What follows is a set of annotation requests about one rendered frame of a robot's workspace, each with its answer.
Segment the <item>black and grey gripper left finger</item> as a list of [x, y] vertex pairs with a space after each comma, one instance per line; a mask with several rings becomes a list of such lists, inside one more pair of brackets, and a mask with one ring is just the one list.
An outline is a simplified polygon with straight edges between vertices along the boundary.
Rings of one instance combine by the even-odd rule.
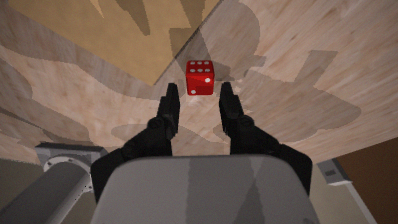
[[171, 139], [178, 133], [179, 114], [177, 84], [169, 83], [166, 96], [161, 97], [157, 116], [148, 121], [147, 128], [128, 140], [122, 148], [106, 154], [91, 165], [96, 205], [117, 166], [140, 157], [173, 156]]

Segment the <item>tan square mat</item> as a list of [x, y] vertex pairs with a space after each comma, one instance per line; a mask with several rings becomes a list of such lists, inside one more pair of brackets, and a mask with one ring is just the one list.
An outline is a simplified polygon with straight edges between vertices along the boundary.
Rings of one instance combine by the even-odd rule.
[[153, 86], [220, 0], [8, 0], [9, 7]]

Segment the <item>red die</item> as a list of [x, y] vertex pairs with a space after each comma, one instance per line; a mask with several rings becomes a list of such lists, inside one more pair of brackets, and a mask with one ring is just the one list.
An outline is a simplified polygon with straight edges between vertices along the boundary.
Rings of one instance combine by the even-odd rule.
[[212, 61], [188, 61], [186, 65], [187, 94], [212, 95], [214, 87]]

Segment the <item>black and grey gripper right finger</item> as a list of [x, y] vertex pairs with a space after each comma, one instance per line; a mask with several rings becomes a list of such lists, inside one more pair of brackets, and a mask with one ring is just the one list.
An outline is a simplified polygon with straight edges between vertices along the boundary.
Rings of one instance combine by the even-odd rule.
[[[235, 97], [234, 97], [235, 96]], [[310, 194], [312, 160], [255, 126], [253, 118], [244, 115], [238, 95], [233, 94], [230, 82], [221, 85], [219, 110], [223, 132], [230, 140], [232, 154], [265, 154], [286, 161], [298, 175], [306, 193]]]

